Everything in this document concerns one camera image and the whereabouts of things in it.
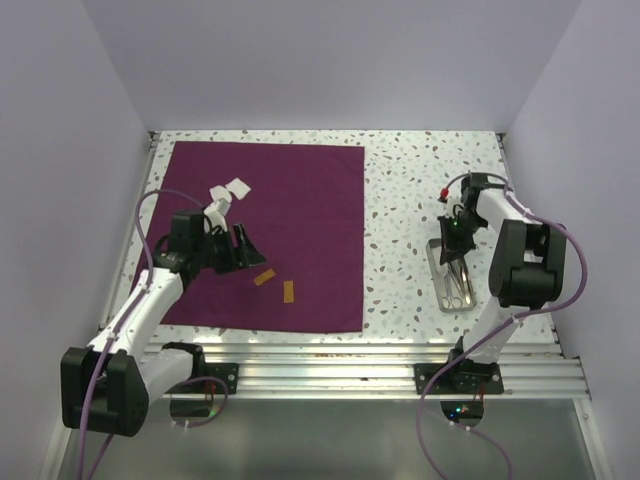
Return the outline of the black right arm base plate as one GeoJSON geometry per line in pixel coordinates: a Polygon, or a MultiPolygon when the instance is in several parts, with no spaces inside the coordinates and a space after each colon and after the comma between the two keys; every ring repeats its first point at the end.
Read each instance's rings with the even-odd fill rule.
{"type": "Polygon", "coordinates": [[[413,365],[416,392],[421,395],[427,385],[428,395],[500,395],[505,392],[502,374],[497,363],[462,363],[446,369],[445,364],[417,363],[413,365]]]}

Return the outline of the steel surgical scissors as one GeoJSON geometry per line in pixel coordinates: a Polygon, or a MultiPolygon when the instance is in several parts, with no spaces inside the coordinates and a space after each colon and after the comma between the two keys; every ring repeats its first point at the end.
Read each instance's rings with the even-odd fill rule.
{"type": "Polygon", "coordinates": [[[446,310],[457,309],[463,306],[461,298],[453,292],[453,275],[449,264],[444,266],[442,271],[444,294],[442,295],[443,307],[446,310]]]}

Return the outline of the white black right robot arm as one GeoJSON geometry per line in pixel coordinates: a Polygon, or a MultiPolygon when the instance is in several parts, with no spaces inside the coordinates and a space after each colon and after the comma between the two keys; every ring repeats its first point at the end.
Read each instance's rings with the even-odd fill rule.
{"type": "Polygon", "coordinates": [[[474,250],[478,230],[497,234],[487,280],[490,298],[478,323],[461,337],[456,361],[445,369],[449,387],[464,393],[480,382],[479,365],[498,362],[519,324],[551,311],[563,289],[567,231],[536,216],[497,174],[459,175],[441,190],[439,201],[446,205],[438,218],[440,264],[452,265],[474,250]]]}

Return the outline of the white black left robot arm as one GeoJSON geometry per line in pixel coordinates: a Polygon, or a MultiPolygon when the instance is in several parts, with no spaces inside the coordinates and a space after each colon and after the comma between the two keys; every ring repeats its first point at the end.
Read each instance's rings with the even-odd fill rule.
{"type": "Polygon", "coordinates": [[[61,359],[67,428],[132,437],[164,394],[177,386],[201,390],[210,379],[202,347],[169,342],[146,362],[151,337],[202,271],[223,275],[266,261],[243,224],[226,228],[201,210],[174,214],[168,234],[143,249],[147,266],[116,316],[87,346],[71,347],[61,359]]]}

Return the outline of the steel surgical forceps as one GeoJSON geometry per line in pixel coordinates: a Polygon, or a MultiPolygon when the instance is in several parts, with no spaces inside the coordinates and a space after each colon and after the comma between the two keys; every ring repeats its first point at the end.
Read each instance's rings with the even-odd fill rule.
{"type": "Polygon", "coordinates": [[[467,288],[467,277],[459,259],[449,263],[449,273],[452,276],[459,294],[461,296],[466,296],[469,293],[467,288]]]}

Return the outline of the white gauze pad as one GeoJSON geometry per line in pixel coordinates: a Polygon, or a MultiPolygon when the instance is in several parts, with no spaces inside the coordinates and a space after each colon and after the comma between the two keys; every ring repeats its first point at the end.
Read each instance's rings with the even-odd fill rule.
{"type": "Polygon", "coordinates": [[[251,192],[251,187],[240,178],[234,178],[225,187],[238,200],[243,200],[251,192]]]}
{"type": "Polygon", "coordinates": [[[216,185],[209,190],[209,193],[213,202],[232,201],[231,193],[224,186],[216,185]]]}

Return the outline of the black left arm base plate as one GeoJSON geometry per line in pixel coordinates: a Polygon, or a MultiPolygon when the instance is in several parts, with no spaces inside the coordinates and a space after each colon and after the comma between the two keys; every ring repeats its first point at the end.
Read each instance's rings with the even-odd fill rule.
{"type": "Polygon", "coordinates": [[[235,395],[239,379],[238,363],[207,363],[204,371],[194,378],[191,386],[196,392],[210,396],[223,395],[224,389],[227,389],[229,395],[235,395]]]}

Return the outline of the curved steel tweezers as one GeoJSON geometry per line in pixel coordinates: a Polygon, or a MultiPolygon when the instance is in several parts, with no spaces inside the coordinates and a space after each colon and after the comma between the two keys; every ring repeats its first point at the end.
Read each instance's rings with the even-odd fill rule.
{"type": "Polygon", "coordinates": [[[469,278],[463,265],[459,266],[461,292],[464,294],[465,302],[471,302],[471,294],[469,289],[469,278]]]}

